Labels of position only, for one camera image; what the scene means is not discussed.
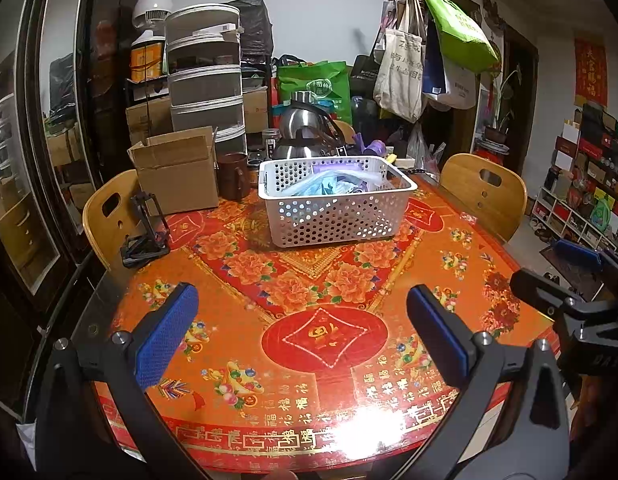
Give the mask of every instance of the green bag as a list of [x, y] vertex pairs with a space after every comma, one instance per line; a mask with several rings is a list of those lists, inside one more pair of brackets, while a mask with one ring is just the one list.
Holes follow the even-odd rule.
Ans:
[[293, 92], [307, 90], [313, 92], [316, 100], [333, 101], [338, 119], [353, 123], [345, 61], [278, 67], [278, 92], [282, 101], [289, 101]]
[[440, 50], [456, 64], [479, 74], [498, 62], [480, 26], [449, 0], [425, 0], [436, 22]]

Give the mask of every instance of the perforated basket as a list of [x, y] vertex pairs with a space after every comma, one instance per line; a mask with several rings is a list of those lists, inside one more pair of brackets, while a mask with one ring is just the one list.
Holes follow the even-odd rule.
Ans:
[[[364, 193], [280, 196], [313, 166], [359, 162], [363, 171], [382, 173], [384, 184]], [[270, 160], [260, 165], [258, 193], [266, 203], [271, 238], [278, 247], [373, 240], [393, 236], [409, 196], [418, 186], [379, 156], [329, 156]]]

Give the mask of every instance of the orange tablecloth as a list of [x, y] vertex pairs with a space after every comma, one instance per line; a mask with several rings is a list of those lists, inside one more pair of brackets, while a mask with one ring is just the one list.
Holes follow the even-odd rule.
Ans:
[[413, 285], [502, 343], [550, 333], [510, 293], [515, 262], [473, 220], [422, 183], [399, 232], [375, 242], [279, 250], [256, 192], [173, 215], [171, 253], [134, 276], [111, 330], [132, 330], [178, 282], [198, 288], [198, 316], [148, 395], [202, 466], [303, 470], [404, 451], [457, 395], [407, 318]]

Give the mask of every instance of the fan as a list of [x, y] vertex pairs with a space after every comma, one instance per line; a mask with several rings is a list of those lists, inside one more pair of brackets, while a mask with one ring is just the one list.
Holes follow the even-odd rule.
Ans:
[[164, 40], [164, 20], [170, 15], [172, 8], [172, 0], [138, 0], [134, 7], [133, 24], [143, 32], [132, 46]]

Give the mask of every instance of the white tote bag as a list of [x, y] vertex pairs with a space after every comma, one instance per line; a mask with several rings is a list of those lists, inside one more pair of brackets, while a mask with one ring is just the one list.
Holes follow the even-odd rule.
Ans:
[[397, 29], [387, 28], [386, 50], [375, 82], [374, 99], [411, 123], [422, 115], [422, 73], [426, 33], [419, 0], [407, 0]]
[[458, 108], [458, 110], [473, 108], [476, 104], [475, 74], [468, 68], [463, 68], [454, 63], [444, 55], [442, 56], [442, 62], [444, 63], [446, 91], [444, 93], [436, 93], [436, 88], [433, 88], [432, 92], [425, 93], [425, 96], [432, 101], [451, 108]]

